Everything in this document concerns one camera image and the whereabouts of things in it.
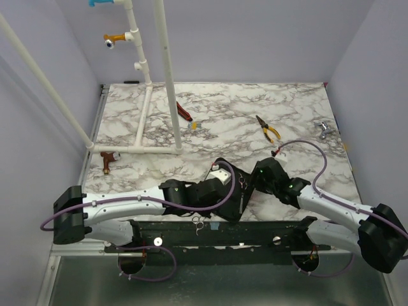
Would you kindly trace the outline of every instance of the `gray wall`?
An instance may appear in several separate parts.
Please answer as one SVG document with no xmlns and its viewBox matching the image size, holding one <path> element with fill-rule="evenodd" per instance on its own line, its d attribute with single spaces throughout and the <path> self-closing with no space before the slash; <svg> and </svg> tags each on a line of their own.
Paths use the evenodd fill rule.
<svg viewBox="0 0 408 306">
<path fill-rule="evenodd" d="M 99 86 L 58 5 L 1 1 L 0 11 L 89 132 Z M 39 225 L 76 184 L 84 146 L 1 30 L 0 107 L 0 304 L 34 305 L 52 242 Z"/>
<path fill-rule="evenodd" d="M 406 228 L 407 16 L 406 0 L 377 0 L 328 86 L 363 201 L 391 206 Z M 408 263 L 394 274 L 408 301 Z"/>
<path fill-rule="evenodd" d="M 135 48 L 105 47 L 128 31 L 123 7 L 57 0 L 100 82 L 143 80 Z M 134 1 L 153 81 L 163 65 L 151 0 Z M 166 0 L 176 81 L 324 82 L 332 76 L 373 0 Z"/>
</svg>

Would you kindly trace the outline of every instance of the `robotic arm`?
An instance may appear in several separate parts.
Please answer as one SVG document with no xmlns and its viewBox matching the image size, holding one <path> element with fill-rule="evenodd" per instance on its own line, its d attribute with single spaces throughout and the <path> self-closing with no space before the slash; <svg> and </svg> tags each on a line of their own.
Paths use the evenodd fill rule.
<svg viewBox="0 0 408 306">
<path fill-rule="evenodd" d="M 318 193 L 321 191 L 315 190 L 310 182 L 302 178 L 289 178 L 273 157 L 257 162 L 251 173 L 221 158 L 215 164 L 206 179 L 197 184 L 167 180 L 147 190 L 120 194 L 82 194 L 80 186 L 70 187 L 54 204 L 54 243 L 71 244 L 86 237 L 108 241 L 118 247 L 141 246 L 145 239 L 141 226 L 127 219 L 118 220 L 137 215 L 198 212 L 205 217 L 218 215 L 234 225 L 240 220 L 256 189 L 275 195 L 283 204 L 321 214 L 331 222 L 306 217 L 295 222 L 295 225 L 286 226 L 278 244 L 272 239 L 274 235 L 269 236 L 266 232 L 268 228 L 263 226 L 265 235 L 270 238 L 251 238 L 251 245 L 281 252 L 307 251 L 313 245 L 330 245 L 362 256 L 369 265 L 384 273 L 390 273 L 408 249 L 408 241 L 403 235 L 372 215 L 360 213 L 372 212 L 405 232 L 392 209 L 386 205 L 373 208 L 324 193 L 350 208 L 336 205 L 323 198 Z M 268 222 L 271 233 L 278 232 L 273 225 L 279 222 Z M 237 228 L 228 226 L 225 232 L 234 230 Z M 253 226 L 244 230 L 255 231 Z M 216 232 L 210 234 L 197 238 L 196 245 L 238 245 L 239 240 L 235 240 L 234 235 L 223 237 L 221 242 L 215 236 Z M 194 240 L 189 238 L 170 246 L 194 246 L 191 241 Z"/>
</svg>

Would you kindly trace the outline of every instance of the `pliers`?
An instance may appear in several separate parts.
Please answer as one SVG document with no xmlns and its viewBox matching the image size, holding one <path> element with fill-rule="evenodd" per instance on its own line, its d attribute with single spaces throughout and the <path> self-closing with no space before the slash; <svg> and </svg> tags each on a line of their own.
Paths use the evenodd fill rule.
<svg viewBox="0 0 408 306">
<path fill-rule="evenodd" d="M 271 131 L 273 134 L 275 134 L 278 139 L 281 138 L 280 134 L 277 132 L 276 129 L 274 129 L 272 126 L 269 126 L 268 124 L 266 124 L 266 122 L 265 122 L 264 120 L 262 120 L 261 118 L 259 118 L 259 116 L 256 116 L 256 118 L 257 118 L 259 124 L 261 124 L 261 127 L 262 127 L 262 130 L 263 130 L 263 134 L 265 135 L 265 138 L 266 138 L 270 143 L 273 143 L 273 139 L 271 139 L 271 138 L 268 136 L 268 130 Z"/>
</svg>

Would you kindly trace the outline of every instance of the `red tool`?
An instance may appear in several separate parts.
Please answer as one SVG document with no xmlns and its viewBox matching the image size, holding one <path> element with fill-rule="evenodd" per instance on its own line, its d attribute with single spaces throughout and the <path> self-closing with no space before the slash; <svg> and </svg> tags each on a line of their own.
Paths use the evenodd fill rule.
<svg viewBox="0 0 408 306">
<path fill-rule="evenodd" d="M 187 120 L 187 121 L 193 121 L 193 118 L 191 118 L 190 114 L 187 113 L 187 112 L 179 105 L 179 102 L 177 102 L 177 113 L 178 113 L 181 117 L 185 118 L 185 120 Z"/>
</svg>

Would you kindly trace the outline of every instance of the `marble table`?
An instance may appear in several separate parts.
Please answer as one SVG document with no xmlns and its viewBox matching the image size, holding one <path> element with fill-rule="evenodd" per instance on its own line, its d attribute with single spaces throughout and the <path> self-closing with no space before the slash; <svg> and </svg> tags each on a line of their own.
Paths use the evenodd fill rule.
<svg viewBox="0 0 408 306">
<path fill-rule="evenodd" d="M 256 161 L 270 157 L 281 142 L 303 138 L 317 143 L 328 156 L 328 169 L 318 182 L 325 191 L 360 202 L 344 146 L 338 133 L 321 140 L 320 128 L 314 123 L 327 121 L 335 127 L 333 113 L 323 84 L 220 84 L 179 83 L 175 85 L 177 101 L 201 128 L 192 130 L 180 117 L 184 153 L 122 154 L 110 164 L 110 174 L 103 174 L 98 154 L 91 159 L 85 192 L 121 193 L 146 189 L 167 179 L 198 182 L 204 179 L 211 162 L 223 157 L 237 167 L 251 172 Z M 97 143 L 132 145 L 145 94 L 144 85 L 110 86 Z M 273 126 L 282 136 L 274 145 L 268 143 L 255 115 Z M 174 144 L 170 111 L 163 84 L 152 93 L 143 144 L 168 147 Z M 312 180 L 323 165 L 319 152 L 306 144 L 284 148 L 290 176 Z M 301 220 L 316 215 L 283 205 L 274 196 L 254 191 L 241 221 Z M 177 216 L 138 216 L 138 220 L 183 220 Z M 213 216 L 211 220 L 222 220 Z"/>
</svg>

